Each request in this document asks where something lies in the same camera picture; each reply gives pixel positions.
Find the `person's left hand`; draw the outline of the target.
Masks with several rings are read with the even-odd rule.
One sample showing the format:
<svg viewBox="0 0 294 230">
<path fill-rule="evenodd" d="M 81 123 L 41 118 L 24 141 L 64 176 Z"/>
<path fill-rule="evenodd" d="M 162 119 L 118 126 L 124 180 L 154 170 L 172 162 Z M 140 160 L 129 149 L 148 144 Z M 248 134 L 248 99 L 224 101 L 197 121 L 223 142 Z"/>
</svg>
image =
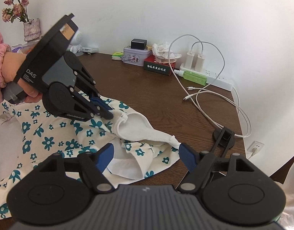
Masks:
<svg viewBox="0 0 294 230">
<path fill-rule="evenodd" d="M 2 62 L 2 76 L 6 83 L 14 81 L 17 71 L 26 59 L 26 55 L 23 53 L 12 53 L 6 52 L 4 60 Z M 27 94 L 25 98 L 26 103 L 36 103 L 42 99 L 42 94 L 36 89 L 26 83 L 24 80 L 19 79 L 17 84 L 23 89 Z"/>
</svg>

